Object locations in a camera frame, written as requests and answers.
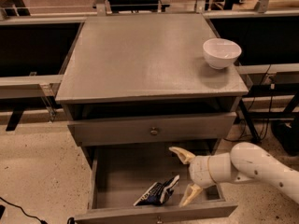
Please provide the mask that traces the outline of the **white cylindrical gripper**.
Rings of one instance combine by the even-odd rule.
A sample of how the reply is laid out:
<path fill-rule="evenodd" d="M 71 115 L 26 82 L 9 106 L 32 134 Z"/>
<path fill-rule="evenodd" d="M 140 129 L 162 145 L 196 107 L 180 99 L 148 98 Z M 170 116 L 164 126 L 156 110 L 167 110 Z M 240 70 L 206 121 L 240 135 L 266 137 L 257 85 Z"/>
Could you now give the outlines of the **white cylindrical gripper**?
<path fill-rule="evenodd" d="M 189 164 L 190 178 L 194 184 L 189 184 L 179 203 L 180 207 L 191 203 L 202 191 L 215 184 L 208 168 L 209 156 L 195 156 L 181 147 L 170 147 L 183 164 Z"/>

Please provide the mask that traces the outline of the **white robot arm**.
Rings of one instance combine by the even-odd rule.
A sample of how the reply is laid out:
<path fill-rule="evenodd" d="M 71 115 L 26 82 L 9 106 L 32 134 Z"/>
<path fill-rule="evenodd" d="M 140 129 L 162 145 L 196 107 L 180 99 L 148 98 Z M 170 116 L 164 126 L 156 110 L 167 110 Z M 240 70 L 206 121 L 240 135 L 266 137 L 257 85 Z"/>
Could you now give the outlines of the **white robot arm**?
<path fill-rule="evenodd" d="M 202 191 L 216 184 L 243 184 L 255 180 L 267 183 L 299 203 L 299 172 L 284 165 L 267 151 L 249 142 L 233 146 L 230 152 L 195 156 L 182 147 L 170 147 L 183 164 L 189 165 L 192 183 L 179 205 L 191 203 Z"/>

